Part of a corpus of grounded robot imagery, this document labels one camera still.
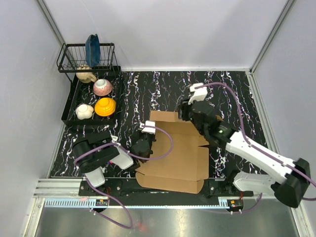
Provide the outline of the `brown cardboard box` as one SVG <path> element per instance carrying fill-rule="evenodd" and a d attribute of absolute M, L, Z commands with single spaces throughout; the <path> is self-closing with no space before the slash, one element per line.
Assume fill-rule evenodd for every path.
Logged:
<path fill-rule="evenodd" d="M 145 188 L 197 194 L 209 177 L 208 142 L 177 112 L 151 111 L 156 141 L 152 160 L 136 170 L 138 184 Z"/>

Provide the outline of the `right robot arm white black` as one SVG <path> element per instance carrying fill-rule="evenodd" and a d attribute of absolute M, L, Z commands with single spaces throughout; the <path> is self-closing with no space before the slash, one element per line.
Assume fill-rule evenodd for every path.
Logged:
<path fill-rule="evenodd" d="M 252 191 L 273 195 L 288 207 L 299 206 L 310 185 L 310 165 L 306 160 L 292 160 L 259 145 L 217 118 L 206 101 L 182 100 L 178 118 L 191 122 L 208 146 L 244 158 L 264 171 L 264 174 L 250 174 L 235 170 L 224 183 L 228 195 Z"/>

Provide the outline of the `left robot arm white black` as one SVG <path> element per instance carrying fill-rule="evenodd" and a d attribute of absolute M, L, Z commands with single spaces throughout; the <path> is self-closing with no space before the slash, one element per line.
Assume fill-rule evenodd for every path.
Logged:
<path fill-rule="evenodd" d="M 94 148 L 117 141 L 117 137 L 111 136 L 110 132 L 106 131 L 100 135 L 90 134 L 79 139 L 72 146 L 75 165 L 88 178 L 89 189 L 97 196 L 102 195 L 107 188 L 102 167 L 108 163 L 114 163 L 120 169 L 127 171 L 139 168 L 140 164 L 147 162 L 147 159 L 153 154 L 152 144 L 156 141 L 156 136 L 141 130 L 131 136 L 132 144 L 129 151 L 143 159 L 130 157 L 123 148 L 117 146 L 108 146 L 90 152 Z"/>

